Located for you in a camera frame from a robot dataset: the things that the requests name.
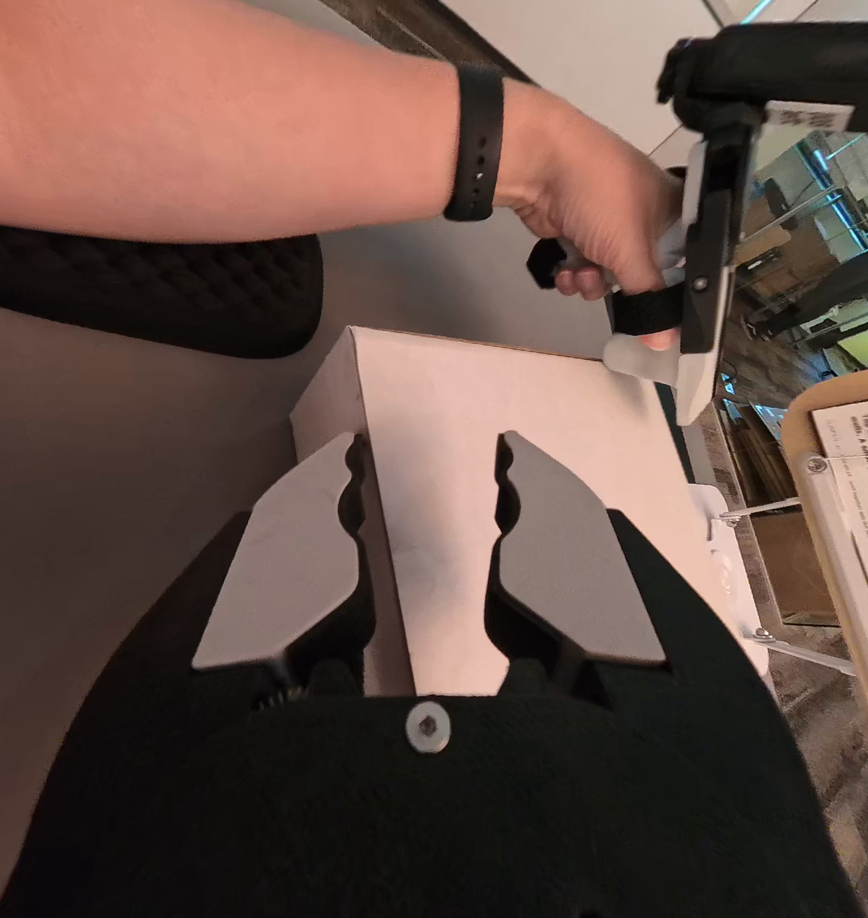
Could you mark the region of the person's left hand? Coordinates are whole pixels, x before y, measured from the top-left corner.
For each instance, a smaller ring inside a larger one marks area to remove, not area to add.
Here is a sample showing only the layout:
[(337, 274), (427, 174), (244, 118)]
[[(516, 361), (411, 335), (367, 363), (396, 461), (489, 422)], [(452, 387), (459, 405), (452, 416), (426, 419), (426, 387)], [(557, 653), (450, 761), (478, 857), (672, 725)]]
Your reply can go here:
[(657, 247), (681, 214), (676, 179), (564, 99), (510, 79), (494, 204), (589, 262), (557, 274), (561, 295), (598, 301), (610, 279), (629, 295), (665, 285)]

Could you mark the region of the white stand with wooden board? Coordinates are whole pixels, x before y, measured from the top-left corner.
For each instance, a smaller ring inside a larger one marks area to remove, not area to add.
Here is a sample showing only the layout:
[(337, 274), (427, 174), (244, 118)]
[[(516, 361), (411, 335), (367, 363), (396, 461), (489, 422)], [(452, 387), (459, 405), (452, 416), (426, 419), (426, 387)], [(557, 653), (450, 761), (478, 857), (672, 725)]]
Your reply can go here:
[[(722, 586), (728, 621), (762, 673), (767, 650), (836, 669), (861, 680), (868, 704), (868, 370), (829, 379), (797, 396), (784, 412), (779, 437), (767, 436), (779, 472), (791, 481), (788, 499), (731, 509), (715, 487), (692, 485)], [(849, 660), (792, 645), (763, 626), (755, 590), (764, 589), (778, 615), (751, 518), (799, 508), (827, 582)]]

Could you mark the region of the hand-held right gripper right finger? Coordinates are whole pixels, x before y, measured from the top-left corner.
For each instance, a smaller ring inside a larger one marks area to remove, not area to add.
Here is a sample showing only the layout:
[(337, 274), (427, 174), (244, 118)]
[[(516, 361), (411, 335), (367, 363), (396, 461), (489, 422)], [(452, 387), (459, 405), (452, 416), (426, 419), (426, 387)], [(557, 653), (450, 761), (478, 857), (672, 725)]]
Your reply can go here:
[(538, 662), (557, 689), (577, 689), (594, 664), (665, 667), (602, 499), (514, 430), (498, 437), (495, 477), (484, 613), (495, 647), (511, 663)]

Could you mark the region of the brown cardboard box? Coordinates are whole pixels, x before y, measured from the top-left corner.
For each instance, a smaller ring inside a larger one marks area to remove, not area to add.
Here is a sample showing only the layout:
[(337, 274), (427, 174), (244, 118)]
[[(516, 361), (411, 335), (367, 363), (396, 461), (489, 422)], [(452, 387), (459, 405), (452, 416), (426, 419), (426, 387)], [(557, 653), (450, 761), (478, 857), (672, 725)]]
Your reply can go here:
[(751, 524), (782, 624), (839, 627), (803, 512), (758, 514)]

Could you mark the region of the white cardboard box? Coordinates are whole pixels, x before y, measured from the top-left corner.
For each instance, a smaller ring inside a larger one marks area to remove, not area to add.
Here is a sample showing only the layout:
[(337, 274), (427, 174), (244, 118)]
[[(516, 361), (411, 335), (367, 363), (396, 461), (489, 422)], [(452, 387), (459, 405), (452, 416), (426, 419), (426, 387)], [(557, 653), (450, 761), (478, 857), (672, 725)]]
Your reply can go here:
[(654, 384), (600, 361), (349, 327), (290, 416), (297, 459), (369, 443), (415, 688), (491, 695), (497, 438), (514, 430), (622, 511), (722, 618), (729, 600)]

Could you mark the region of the black quilted cushion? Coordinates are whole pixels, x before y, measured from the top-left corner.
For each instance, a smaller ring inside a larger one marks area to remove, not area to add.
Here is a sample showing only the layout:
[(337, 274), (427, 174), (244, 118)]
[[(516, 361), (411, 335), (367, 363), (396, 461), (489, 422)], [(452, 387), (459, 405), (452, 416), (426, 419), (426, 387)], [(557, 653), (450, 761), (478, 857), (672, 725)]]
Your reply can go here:
[(0, 307), (246, 360), (303, 350), (321, 321), (316, 235), (153, 243), (0, 225)]

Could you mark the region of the person's left forearm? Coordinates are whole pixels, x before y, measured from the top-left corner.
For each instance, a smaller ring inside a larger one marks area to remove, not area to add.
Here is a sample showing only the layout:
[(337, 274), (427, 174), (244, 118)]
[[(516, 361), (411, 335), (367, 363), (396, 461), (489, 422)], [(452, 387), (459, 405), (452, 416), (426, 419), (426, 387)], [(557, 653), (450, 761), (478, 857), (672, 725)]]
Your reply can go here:
[(241, 2), (0, 2), (0, 224), (229, 242), (428, 219), (450, 64)]

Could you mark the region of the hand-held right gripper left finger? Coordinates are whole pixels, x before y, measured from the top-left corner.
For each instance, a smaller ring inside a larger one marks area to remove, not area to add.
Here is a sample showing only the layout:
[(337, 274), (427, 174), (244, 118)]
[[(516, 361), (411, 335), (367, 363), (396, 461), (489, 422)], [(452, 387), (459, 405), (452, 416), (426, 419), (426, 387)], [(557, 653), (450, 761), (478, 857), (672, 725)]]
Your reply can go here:
[(375, 611), (360, 536), (363, 479), (361, 438), (346, 432), (263, 494), (192, 658), (194, 670), (311, 671), (330, 659), (364, 670)]

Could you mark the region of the black wristband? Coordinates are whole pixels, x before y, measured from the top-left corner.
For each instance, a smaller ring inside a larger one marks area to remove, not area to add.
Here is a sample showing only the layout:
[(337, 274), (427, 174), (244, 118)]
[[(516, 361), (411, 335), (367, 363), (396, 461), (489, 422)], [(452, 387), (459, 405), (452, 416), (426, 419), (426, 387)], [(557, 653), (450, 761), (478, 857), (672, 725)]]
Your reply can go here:
[(443, 217), (480, 222), (493, 214), (504, 135), (505, 87), (497, 70), (471, 63), (456, 67), (459, 140), (451, 198)]

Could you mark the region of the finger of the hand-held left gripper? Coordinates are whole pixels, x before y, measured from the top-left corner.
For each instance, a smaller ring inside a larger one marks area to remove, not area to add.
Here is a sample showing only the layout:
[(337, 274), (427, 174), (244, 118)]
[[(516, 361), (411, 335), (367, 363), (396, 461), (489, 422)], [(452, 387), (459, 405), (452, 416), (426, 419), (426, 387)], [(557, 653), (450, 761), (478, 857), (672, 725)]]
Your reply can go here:
[(757, 126), (732, 126), (704, 136), (689, 154), (680, 221), (684, 298), (674, 386), (680, 425), (693, 423), (715, 396), (758, 140)]

